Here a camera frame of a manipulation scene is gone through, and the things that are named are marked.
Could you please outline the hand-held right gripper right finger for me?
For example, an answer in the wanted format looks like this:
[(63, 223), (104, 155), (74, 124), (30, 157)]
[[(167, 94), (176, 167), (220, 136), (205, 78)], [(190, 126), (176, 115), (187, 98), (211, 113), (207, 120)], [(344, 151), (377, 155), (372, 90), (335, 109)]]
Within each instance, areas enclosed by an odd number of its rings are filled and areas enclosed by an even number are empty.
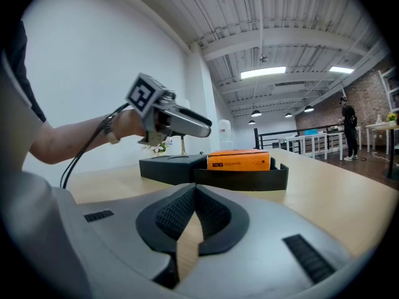
[(226, 253), (199, 257), (174, 289), (190, 298), (324, 298), (285, 242), (301, 237), (330, 265), (333, 275), (352, 261), (348, 250), (325, 230), (282, 204), (227, 189), (210, 191), (242, 206), (249, 216), (244, 237)]

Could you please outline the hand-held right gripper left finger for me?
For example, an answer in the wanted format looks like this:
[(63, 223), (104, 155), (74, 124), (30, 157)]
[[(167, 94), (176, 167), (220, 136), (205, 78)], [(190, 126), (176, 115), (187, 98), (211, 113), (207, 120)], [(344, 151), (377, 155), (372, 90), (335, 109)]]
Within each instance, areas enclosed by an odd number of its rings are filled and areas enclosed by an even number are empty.
[[(194, 184), (177, 186), (105, 202), (77, 204), (69, 191), (59, 190), (59, 214), (72, 252), (68, 263), (77, 271), (62, 278), (74, 298), (184, 298), (177, 290), (176, 240), (165, 234), (145, 210), (178, 199)], [(138, 227), (161, 241), (157, 252)]]

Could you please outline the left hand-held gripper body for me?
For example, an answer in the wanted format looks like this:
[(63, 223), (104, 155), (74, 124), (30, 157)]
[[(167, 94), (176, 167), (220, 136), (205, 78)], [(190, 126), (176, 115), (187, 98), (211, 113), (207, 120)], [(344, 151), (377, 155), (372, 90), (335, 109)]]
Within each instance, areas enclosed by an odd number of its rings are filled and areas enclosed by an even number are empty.
[(165, 141), (170, 131), (158, 122), (158, 116), (176, 103), (176, 92), (167, 89), (153, 77), (139, 73), (125, 99), (137, 112), (145, 130), (145, 136), (139, 143), (158, 146)]

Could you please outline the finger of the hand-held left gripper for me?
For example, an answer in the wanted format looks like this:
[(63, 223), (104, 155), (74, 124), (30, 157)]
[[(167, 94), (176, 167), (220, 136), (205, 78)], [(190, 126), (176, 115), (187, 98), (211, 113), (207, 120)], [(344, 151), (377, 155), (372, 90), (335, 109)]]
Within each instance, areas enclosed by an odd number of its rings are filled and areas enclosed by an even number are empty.
[(206, 138), (211, 133), (211, 120), (188, 108), (162, 110), (161, 124), (168, 136)]
[(211, 127), (212, 122), (194, 112), (193, 110), (183, 107), (181, 105), (174, 106), (173, 126), (177, 127), (194, 127), (194, 126), (208, 126)]

